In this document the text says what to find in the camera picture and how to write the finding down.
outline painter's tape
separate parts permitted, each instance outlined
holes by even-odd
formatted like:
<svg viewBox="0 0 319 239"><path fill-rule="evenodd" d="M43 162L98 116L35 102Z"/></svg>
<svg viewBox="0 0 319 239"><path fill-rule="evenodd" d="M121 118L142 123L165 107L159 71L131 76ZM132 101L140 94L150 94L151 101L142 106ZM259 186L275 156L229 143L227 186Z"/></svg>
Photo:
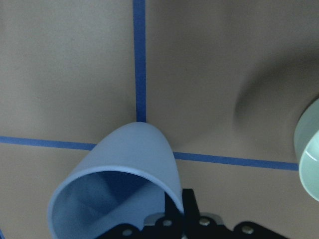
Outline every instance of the painter's tape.
<svg viewBox="0 0 319 239"><path fill-rule="evenodd" d="M65 141L43 140L43 139L32 139L32 138L16 138L16 137L7 137L7 136L0 136L0 143L51 147L51 148L81 149L81 150L92 150L96 145L93 143L77 143L77 142L65 142Z"/></svg>
<svg viewBox="0 0 319 239"><path fill-rule="evenodd" d="M0 136L0 143L52 147L52 148L80 149L80 150L92 150L96 146L96 144L93 144L93 143L64 142L64 141L16 138L16 137L6 137L6 136ZM298 165L296 163L245 159L245 158L232 158L232 157L213 156L213 155L204 155L204 154L195 154L195 153L181 153L181 152L174 152L174 157L175 159L191 160L191 161L198 161L198 162L221 163L221 164L231 164L231 165L239 165L239 166L258 167L258 168L274 168L274 169L298 171Z"/></svg>
<svg viewBox="0 0 319 239"><path fill-rule="evenodd" d="M239 166L258 167L258 168L273 168L273 169L298 171L298 165L296 163L286 163L286 162L256 160L256 159L246 159L246 158L232 158L232 157L212 156L212 155L194 154L194 153L180 153L180 152L174 152L174 157L176 159L199 161L199 162L221 163L221 164L231 164L231 165L239 165Z"/></svg>
<svg viewBox="0 0 319 239"><path fill-rule="evenodd" d="M146 122L145 0L133 0L136 121Z"/></svg>

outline light blue cup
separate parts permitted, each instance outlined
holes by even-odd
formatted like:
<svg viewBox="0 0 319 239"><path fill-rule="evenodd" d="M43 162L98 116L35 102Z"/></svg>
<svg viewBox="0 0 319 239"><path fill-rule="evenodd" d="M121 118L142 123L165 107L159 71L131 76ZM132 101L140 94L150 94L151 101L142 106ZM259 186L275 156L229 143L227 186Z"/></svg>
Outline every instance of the light blue cup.
<svg viewBox="0 0 319 239"><path fill-rule="evenodd" d="M319 100L312 103L299 119L294 144L301 183L319 201Z"/></svg>
<svg viewBox="0 0 319 239"><path fill-rule="evenodd" d="M183 212L172 150L154 126L134 122L104 138L54 192L48 226L54 239L93 239L121 223L143 228L164 212L164 192Z"/></svg>

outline metal bolt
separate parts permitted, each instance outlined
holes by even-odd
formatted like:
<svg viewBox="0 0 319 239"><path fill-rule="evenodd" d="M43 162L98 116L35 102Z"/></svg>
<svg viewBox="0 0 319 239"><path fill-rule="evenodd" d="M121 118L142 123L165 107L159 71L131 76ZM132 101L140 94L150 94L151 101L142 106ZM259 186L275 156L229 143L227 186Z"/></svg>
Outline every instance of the metal bolt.
<svg viewBox="0 0 319 239"><path fill-rule="evenodd" d="M198 222L199 222L199 224L201 224L202 226L205 226L205 227L210 224L210 220L207 218L200 218Z"/></svg>
<svg viewBox="0 0 319 239"><path fill-rule="evenodd" d="M125 237L129 237L130 235L132 235L132 230L131 229L125 229L124 231L122 231L122 235Z"/></svg>
<svg viewBox="0 0 319 239"><path fill-rule="evenodd" d="M241 228L241 231L242 231L243 233L245 233L245 234L252 234L252 233L254 233L254 229L251 228L250 226L243 226L243 227Z"/></svg>
<svg viewBox="0 0 319 239"><path fill-rule="evenodd" d="M163 226L164 227L170 227L173 224L173 222L169 219L166 219L163 221Z"/></svg>

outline mint green cup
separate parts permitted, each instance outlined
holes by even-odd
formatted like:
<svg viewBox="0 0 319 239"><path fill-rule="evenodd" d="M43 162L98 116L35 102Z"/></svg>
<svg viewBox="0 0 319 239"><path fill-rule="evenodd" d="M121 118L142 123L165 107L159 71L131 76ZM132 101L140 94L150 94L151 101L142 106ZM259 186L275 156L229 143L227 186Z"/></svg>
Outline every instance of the mint green cup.
<svg viewBox="0 0 319 239"><path fill-rule="evenodd" d="M319 99L299 119L294 135L299 176L305 190L319 201Z"/></svg>

